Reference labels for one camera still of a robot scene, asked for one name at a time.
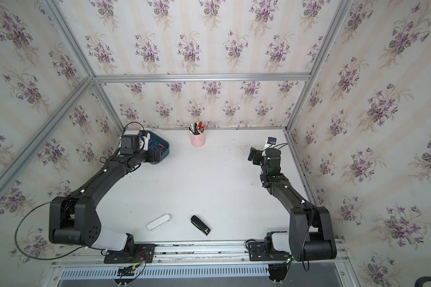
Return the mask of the teal plastic storage box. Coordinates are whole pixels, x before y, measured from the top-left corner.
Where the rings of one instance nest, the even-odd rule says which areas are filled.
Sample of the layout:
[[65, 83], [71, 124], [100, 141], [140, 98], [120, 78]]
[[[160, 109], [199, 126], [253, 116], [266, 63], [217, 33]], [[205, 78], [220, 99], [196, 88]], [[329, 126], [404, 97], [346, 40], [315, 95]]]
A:
[[151, 147], [159, 147], [163, 150], [162, 160], [170, 153], [169, 143], [156, 133], [143, 130], [140, 131], [139, 135], [144, 141], [143, 150], [145, 151], [145, 153]]

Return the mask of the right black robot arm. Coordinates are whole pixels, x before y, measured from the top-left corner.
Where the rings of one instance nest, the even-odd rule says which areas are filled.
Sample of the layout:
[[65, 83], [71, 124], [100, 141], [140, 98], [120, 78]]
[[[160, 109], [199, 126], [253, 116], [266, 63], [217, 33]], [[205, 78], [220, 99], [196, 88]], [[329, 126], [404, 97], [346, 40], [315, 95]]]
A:
[[337, 248], [330, 213], [325, 207], [309, 202], [292, 187], [281, 173], [281, 151], [275, 148], [261, 151], [252, 147], [248, 161], [261, 167], [263, 188], [289, 213], [287, 240], [270, 235], [274, 250], [278, 251], [282, 244], [282, 251], [299, 262], [335, 259]]

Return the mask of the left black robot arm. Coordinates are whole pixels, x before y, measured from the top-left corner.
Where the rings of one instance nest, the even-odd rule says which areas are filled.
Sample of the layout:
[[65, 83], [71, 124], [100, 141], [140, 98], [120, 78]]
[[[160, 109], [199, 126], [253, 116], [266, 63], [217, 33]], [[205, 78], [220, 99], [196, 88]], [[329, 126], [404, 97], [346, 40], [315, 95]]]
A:
[[123, 177], [136, 171], [142, 163], [158, 164], [170, 153], [168, 147], [152, 145], [148, 150], [128, 151], [118, 148], [104, 166], [79, 189], [50, 203], [49, 240], [62, 245], [135, 253], [134, 237], [104, 228], [97, 205]]

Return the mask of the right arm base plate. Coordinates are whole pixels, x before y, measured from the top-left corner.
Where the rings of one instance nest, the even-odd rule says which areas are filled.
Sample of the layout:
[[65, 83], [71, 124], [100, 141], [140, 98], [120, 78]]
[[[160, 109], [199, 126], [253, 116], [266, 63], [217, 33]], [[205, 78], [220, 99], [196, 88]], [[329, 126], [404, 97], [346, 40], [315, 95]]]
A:
[[270, 242], [249, 239], [244, 243], [250, 261], [281, 261], [290, 262], [292, 256], [288, 252], [278, 251]]

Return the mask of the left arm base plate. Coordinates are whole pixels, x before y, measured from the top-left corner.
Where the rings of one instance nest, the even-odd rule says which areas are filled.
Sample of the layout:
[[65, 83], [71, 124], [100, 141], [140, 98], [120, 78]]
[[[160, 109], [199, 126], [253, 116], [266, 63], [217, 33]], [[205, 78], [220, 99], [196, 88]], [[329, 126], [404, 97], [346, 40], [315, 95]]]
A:
[[134, 264], [145, 261], [151, 263], [154, 257], [155, 244], [136, 244], [132, 252], [107, 251], [104, 264]]

